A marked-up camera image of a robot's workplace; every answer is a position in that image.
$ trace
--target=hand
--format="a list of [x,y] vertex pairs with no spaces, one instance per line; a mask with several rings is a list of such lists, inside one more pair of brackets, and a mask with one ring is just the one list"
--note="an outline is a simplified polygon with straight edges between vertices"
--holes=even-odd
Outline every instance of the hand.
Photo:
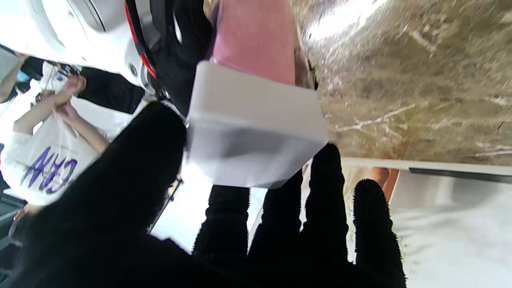
[[69,101],[59,107],[56,107],[53,111],[69,125],[76,123],[76,121],[80,119],[80,115],[78,115],[76,109]]
[[83,76],[70,76],[63,89],[54,96],[55,105],[60,106],[69,101],[72,95],[76,95],[85,89],[87,80]]
[[68,78],[68,81],[64,85],[64,88],[60,93],[66,94],[66,95],[76,95],[80,92],[82,92],[87,85],[87,80],[83,76],[70,76]]

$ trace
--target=white packaging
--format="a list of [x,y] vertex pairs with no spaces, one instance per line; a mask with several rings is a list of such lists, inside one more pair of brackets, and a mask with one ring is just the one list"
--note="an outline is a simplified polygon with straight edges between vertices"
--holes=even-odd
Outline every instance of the white packaging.
[[277,188],[328,141],[316,92],[199,63],[185,181]]

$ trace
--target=white box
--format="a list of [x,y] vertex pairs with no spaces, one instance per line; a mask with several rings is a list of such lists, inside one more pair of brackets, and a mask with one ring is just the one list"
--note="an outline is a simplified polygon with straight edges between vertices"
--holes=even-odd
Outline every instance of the white box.
[[317,94],[214,63],[198,64],[185,181],[277,188],[328,141]]

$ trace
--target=pink object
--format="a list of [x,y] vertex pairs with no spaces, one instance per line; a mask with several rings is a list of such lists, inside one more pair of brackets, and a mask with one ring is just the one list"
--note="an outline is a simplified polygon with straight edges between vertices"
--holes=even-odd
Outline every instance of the pink object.
[[294,86],[293,23],[288,0],[222,0],[212,61]]

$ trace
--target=pink bag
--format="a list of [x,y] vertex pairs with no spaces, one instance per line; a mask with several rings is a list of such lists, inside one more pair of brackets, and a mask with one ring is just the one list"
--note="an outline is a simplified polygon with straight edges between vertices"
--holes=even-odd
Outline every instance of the pink bag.
[[246,74],[295,85],[296,33],[287,0],[222,0],[212,61]]

